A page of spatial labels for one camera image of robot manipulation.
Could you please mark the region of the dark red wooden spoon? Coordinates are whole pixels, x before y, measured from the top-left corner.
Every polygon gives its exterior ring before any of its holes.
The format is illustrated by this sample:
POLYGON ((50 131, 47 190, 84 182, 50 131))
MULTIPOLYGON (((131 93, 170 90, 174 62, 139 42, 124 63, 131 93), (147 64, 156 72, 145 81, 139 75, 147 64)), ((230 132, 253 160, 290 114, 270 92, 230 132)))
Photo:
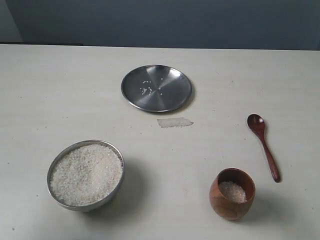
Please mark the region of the dark red wooden spoon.
POLYGON ((264 119, 258 114, 250 114, 247 118, 247 125, 251 129, 251 131, 258 137, 258 139, 262 144, 273 180, 276 183, 280 183, 281 182, 280 171, 266 142, 266 138, 265 138, 266 123, 264 119))

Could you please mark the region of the round steel plate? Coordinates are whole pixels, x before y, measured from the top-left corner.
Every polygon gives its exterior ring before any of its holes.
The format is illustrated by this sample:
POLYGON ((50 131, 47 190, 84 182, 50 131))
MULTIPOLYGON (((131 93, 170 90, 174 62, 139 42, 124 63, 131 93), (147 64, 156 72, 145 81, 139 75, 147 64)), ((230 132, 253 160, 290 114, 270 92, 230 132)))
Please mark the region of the round steel plate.
POLYGON ((151 113, 177 110, 190 99, 193 86, 181 71, 165 65, 137 67, 121 82, 124 98, 134 107, 151 113))

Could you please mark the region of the clear tape patch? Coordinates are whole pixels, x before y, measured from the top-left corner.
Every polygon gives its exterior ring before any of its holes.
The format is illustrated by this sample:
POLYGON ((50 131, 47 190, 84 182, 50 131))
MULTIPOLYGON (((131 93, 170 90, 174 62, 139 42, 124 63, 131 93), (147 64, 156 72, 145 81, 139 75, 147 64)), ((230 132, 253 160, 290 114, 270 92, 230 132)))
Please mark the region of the clear tape patch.
POLYGON ((157 123, 161 128, 183 128, 194 124, 193 121, 184 117, 161 118, 157 119, 157 123))

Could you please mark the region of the wooden cup with rice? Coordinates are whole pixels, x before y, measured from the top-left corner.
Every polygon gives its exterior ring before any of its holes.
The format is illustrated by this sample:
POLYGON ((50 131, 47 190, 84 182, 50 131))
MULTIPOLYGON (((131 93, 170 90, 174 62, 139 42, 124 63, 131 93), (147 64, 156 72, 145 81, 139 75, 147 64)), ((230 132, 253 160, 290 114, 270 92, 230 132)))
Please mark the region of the wooden cup with rice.
POLYGON ((209 191, 209 201, 213 210, 220 217, 234 221, 247 214, 252 206, 255 193, 255 184, 246 172, 238 168, 226 168, 222 170, 213 181, 209 191), (219 184, 229 181, 237 184, 244 190, 246 197, 245 202, 235 202, 223 194, 219 184))

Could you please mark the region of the steel bowl of rice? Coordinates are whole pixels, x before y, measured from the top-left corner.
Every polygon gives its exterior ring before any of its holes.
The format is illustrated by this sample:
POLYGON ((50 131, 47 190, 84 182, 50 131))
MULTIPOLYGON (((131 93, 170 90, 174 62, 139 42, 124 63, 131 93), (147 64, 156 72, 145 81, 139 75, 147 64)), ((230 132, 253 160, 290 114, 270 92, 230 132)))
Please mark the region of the steel bowl of rice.
POLYGON ((47 172, 52 198, 71 211, 90 212, 109 203, 125 177, 121 152, 101 140, 77 142, 59 153, 47 172))

